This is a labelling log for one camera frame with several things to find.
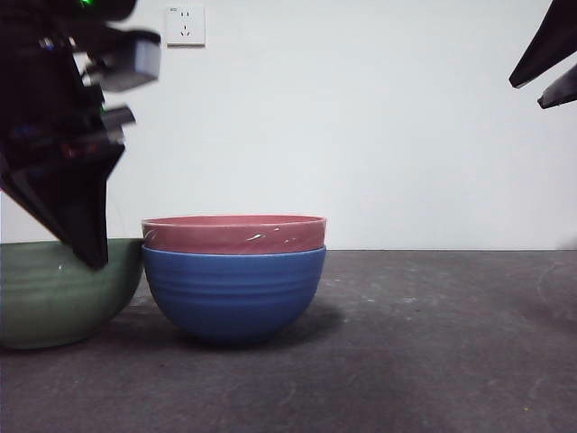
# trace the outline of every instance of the stacked bowls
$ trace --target stacked bowls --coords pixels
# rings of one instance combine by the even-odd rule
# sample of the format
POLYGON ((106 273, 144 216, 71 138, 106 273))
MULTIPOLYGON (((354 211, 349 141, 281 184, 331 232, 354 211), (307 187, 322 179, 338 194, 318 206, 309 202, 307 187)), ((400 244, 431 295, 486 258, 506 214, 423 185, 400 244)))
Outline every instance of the stacked bowls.
POLYGON ((315 296, 326 220, 179 216, 142 222, 151 293, 177 327, 213 344, 266 341, 315 296))

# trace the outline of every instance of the bowl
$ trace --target bowl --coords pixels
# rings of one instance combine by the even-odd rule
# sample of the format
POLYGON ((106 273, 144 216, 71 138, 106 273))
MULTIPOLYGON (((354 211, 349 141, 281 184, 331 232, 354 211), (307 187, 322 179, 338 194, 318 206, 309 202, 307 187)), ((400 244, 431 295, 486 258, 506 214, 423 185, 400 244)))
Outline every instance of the bowl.
POLYGON ((322 248, 325 227, 319 216, 176 216, 142 221, 142 234, 147 248, 175 253, 295 253, 322 248))
POLYGON ((142 240, 108 241, 92 271, 58 242, 0 245, 0 345, 32 349, 95 333, 131 300, 142 275, 142 240))
POLYGON ((325 248, 302 253, 219 255, 143 247, 160 310, 205 342, 249 345, 293 323, 315 296, 325 248))

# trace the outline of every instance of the gray table surface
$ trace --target gray table surface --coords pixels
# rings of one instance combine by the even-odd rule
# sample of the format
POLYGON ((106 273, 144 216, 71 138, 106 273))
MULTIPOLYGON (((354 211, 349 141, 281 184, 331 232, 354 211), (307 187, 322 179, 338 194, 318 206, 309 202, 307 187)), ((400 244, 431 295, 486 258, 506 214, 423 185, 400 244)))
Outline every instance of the gray table surface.
POLYGON ((92 338, 0 366, 2 433, 577 432, 577 252, 330 252, 305 315, 234 350, 143 281, 92 338))

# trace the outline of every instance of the electrical outlet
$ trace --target electrical outlet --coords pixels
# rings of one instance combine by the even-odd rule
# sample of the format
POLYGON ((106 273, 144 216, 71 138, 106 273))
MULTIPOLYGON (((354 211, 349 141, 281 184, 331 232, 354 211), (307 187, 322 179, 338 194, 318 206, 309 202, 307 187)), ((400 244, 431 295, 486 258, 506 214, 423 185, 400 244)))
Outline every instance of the electrical outlet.
POLYGON ((205 7, 170 6, 166 10, 165 40, 169 47, 204 46, 205 7))

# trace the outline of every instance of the blue bowl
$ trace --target blue bowl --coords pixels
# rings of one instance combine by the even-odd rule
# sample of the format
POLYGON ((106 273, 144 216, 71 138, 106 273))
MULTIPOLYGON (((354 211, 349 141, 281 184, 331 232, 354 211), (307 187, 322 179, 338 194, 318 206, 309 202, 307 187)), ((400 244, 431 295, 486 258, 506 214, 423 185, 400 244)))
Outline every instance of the blue bowl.
POLYGON ((270 339, 307 309, 326 249, 214 255, 143 247, 151 293, 174 325, 213 344, 270 339))

